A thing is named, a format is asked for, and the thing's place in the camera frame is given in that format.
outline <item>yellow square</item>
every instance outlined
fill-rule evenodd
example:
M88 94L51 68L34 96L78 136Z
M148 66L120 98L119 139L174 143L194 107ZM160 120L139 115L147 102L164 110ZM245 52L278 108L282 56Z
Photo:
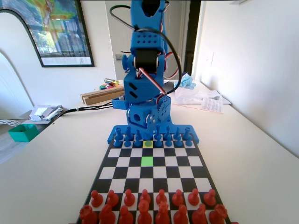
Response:
M142 148L154 148L154 141L143 141Z

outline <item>poster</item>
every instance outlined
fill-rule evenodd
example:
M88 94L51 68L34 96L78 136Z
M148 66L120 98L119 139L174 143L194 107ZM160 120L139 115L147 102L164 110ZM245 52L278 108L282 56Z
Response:
M42 67L94 66L78 0L0 0L31 35Z

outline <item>green container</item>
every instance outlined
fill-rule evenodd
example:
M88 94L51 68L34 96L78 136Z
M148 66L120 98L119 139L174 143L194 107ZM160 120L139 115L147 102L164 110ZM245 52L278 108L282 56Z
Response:
M36 125L18 125L9 130L8 133L14 141L25 142L30 142L39 134Z

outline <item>red pawn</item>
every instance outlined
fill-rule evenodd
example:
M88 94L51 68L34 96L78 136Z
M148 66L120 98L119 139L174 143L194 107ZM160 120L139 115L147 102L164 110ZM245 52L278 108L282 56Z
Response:
M133 215L129 212L126 205L121 207L121 217L118 221L119 224L133 224Z
M199 197L198 197L198 190L196 188L194 188L192 193L188 195L188 201L193 206L198 205Z
M178 211L173 217L174 224L188 224L187 208L183 204L179 206Z
M118 195L114 193L113 190L108 191L108 200L107 204L110 204L111 207L114 207L118 203Z
M176 206L183 204L183 196L181 190L177 189L176 193L172 196L172 202Z
M130 189L126 190L126 196L123 200L126 206L132 206L135 202L135 196L132 194Z
M168 204L166 202L161 201L159 204L159 212L156 215L156 224L169 224L170 218L168 215Z
M205 203L209 206L214 206L216 204L215 195L216 195L216 191L213 189L210 189L209 193L206 193L204 195Z
M89 205L85 205L81 208L80 218L82 219L82 224L96 224L98 221L97 213L95 213Z
M103 196L98 194L97 190L92 191L92 206L99 207L103 203Z
M142 195L140 196L140 201L142 200L146 200L148 203L150 203L150 196L148 194L148 191L146 189L144 189L142 191Z
M228 211L224 205L218 204L215 206L215 210L209 214L209 220L211 224L224 224L224 219L228 216Z
M156 202L157 204L160 204L161 202L167 202L167 198L163 189L159 190L159 194L156 197Z
M204 204L199 205L199 209L192 213L193 224L207 224L206 219L206 206Z
M99 214L99 220L101 224L113 224L115 222L115 214L112 212L111 205L104 205Z
M140 215L138 216L138 224L151 224L151 215L149 213L149 203L141 200L138 205Z

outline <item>white table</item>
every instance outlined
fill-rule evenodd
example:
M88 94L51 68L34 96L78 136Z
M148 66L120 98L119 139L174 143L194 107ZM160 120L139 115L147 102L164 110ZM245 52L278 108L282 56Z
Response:
M296 157L229 105L224 114L171 107L173 123L192 124L199 136L200 151L232 221L299 223ZM112 127L124 124L124 110L69 113L1 164L0 223L74 223Z

